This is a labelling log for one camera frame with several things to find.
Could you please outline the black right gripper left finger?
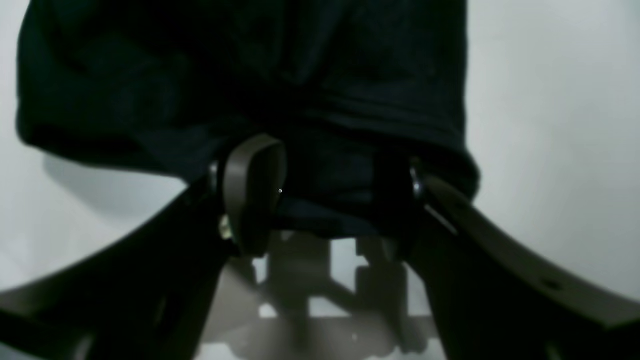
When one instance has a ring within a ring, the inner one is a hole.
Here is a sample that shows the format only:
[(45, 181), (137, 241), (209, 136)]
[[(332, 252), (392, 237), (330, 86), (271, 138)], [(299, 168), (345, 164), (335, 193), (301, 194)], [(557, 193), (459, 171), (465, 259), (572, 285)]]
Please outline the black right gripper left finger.
[(44, 360), (192, 360), (232, 257), (265, 255), (284, 144), (240, 142), (99, 253), (1, 293), (1, 343)]

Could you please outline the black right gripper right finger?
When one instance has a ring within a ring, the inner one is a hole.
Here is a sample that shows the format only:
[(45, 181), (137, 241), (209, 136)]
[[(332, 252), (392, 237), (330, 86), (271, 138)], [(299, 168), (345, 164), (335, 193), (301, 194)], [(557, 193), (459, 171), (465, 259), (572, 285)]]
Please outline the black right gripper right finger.
[(450, 360), (637, 360), (640, 306), (512, 239), (410, 161), (401, 259), (423, 281)]

